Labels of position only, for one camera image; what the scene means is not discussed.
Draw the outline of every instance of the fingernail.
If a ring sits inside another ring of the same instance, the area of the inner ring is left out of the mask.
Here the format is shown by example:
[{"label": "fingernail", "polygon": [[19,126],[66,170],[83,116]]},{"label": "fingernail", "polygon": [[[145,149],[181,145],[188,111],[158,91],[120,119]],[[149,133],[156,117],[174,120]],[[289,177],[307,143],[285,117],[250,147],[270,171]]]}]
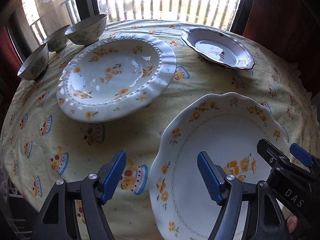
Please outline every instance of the fingernail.
[{"label": "fingernail", "polygon": [[294,231],[294,224],[291,223],[291,224],[289,225],[289,233],[292,233],[293,231]]}]

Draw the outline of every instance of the oval plate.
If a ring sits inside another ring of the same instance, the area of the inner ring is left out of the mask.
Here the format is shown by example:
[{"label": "oval plate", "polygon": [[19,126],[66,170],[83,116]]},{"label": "oval plate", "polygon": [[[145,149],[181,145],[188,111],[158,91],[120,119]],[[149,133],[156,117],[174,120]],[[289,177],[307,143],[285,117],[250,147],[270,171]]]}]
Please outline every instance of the oval plate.
[{"label": "oval plate", "polygon": [[250,52],[228,34],[204,27],[186,28],[181,38],[205,59],[235,69],[252,69]]},{"label": "oval plate", "polygon": [[[149,174],[151,206],[165,240],[207,239],[220,212],[199,172],[198,153],[206,151],[226,174],[257,183],[270,173],[257,153],[262,138],[289,155],[268,109],[233,92],[201,97],[168,125]],[[246,213],[243,202],[234,240],[241,239]]]},{"label": "oval plate", "polygon": [[148,105],[176,70],[171,47],[144,34],[98,41],[76,55],[57,86],[61,110],[80,122],[111,121]]}]

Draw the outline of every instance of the crockery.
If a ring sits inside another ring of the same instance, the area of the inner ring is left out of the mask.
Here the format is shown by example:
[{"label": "crockery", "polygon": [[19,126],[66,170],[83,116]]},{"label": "crockery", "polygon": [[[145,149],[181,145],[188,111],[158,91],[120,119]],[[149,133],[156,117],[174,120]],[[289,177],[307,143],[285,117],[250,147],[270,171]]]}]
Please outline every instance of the crockery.
[{"label": "crockery", "polygon": [[88,46],[99,40],[99,37],[103,34],[106,25],[107,15],[98,14],[70,26],[64,34],[74,44]]},{"label": "crockery", "polygon": [[[289,156],[283,130],[268,109],[233,92],[201,97],[168,125],[149,173],[151,206],[165,240],[207,239],[219,214],[199,172],[198,153],[206,151],[226,174],[257,183],[270,173],[257,153],[262,138]],[[243,202],[234,240],[241,239],[246,211]]]},{"label": "crockery", "polygon": [[58,81],[57,100],[74,120],[110,121],[150,104],[170,84],[175,70],[175,54],[160,39],[114,35],[69,62]]},{"label": "crockery", "polygon": [[235,69],[252,69],[250,52],[230,35],[204,27],[186,28],[181,38],[198,54],[211,61]]},{"label": "crockery", "polygon": [[48,44],[48,50],[50,52],[54,52],[54,51],[60,51],[62,50],[68,42],[68,37],[66,35],[64,35],[64,32],[66,31],[66,29],[68,29],[70,27],[70,24],[63,26],[62,28],[58,29],[57,31],[55,31],[54,33],[52,33],[51,35],[49,35],[49,37],[47,37],[42,43],[47,43]]},{"label": "crockery", "polygon": [[22,64],[17,76],[25,80],[39,80],[46,72],[49,62],[48,45],[42,44]]}]

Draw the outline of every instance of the tablecloth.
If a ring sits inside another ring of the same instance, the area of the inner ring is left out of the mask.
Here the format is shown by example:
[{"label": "tablecloth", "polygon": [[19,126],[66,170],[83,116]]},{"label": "tablecloth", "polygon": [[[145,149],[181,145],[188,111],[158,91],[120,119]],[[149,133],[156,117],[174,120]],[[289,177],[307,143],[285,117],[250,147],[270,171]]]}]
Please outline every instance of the tablecloth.
[{"label": "tablecloth", "polygon": [[[254,41],[228,33],[251,52],[255,66],[246,71],[222,69],[182,41],[181,31],[190,26],[197,25],[163,20],[108,24],[100,39],[132,32],[155,35],[169,44],[177,57],[174,79],[161,96],[118,120],[76,122],[59,108],[58,79],[83,46],[69,41],[63,51],[50,53],[49,68],[39,82],[21,82],[2,128],[0,162],[36,210],[41,209],[57,179],[82,180],[122,149],[127,154],[127,166],[114,197],[103,206],[110,228],[117,240],[162,239],[150,206],[149,169],[165,127],[185,107],[208,93],[234,91],[254,99],[283,127],[289,144],[296,142],[319,156],[316,119],[295,68]],[[76,201],[76,212],[82,237],[88,239],[81,201]]]}]

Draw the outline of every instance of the white lettering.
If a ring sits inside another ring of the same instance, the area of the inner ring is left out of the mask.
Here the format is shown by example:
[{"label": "white lettering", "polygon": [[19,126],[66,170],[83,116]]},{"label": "white lettering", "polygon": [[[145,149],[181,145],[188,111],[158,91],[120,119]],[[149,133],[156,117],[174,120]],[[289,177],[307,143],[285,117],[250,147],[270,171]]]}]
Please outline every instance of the white lettering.
[{"label": "white lettering", "polygon": [[299,203],[297,204],[297,206],[298,206],[298,207],[301,207],[301,205],[302,205],[303,202],[304,202],[303,200],[300,200]]},{"label": "white lettering", "polygon": [[289,196],[291,195],[291,193],[292,193],[291,189],[288,189],[288,191],[285,193],[285,195],[286,195],[287,197],[289,197]]},{"label": "white lettering", "polygon": [[293,200],[293,202],[295,203],[296,202],[296,200],[297,200],[297,197],[298,197],[298,195],[295,195],[292,199],[290,199],[290,200]]}]

